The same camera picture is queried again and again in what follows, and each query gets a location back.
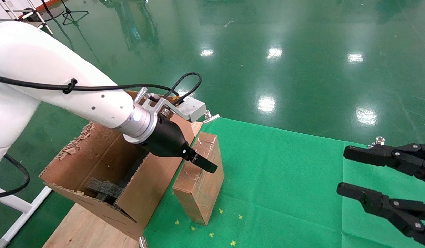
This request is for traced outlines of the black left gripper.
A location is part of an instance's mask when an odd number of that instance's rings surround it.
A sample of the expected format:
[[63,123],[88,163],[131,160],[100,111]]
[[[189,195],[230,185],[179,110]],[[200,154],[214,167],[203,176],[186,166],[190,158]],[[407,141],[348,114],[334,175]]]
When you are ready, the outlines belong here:
[[181,157],[204,171],[215,173],[218,166],[192,149],[180,127],[162,114],[157,115],[154,131],[139,147],[158,157]]

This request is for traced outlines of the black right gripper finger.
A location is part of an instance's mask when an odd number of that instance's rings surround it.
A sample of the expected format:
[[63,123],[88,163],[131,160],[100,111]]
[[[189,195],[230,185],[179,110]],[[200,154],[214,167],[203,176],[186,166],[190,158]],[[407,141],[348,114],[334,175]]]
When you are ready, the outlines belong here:
[[376,166],[388,166],[425,182],[425,144],[410,143],[393,147],[374,145],[371,148],[347,146],[345,159]]
[[425,203],[422,201],[391,199],[376,190],[340,182],[336,192],[340,196],[359,201],[366,213],[389,221],[406,237],[425,246]]

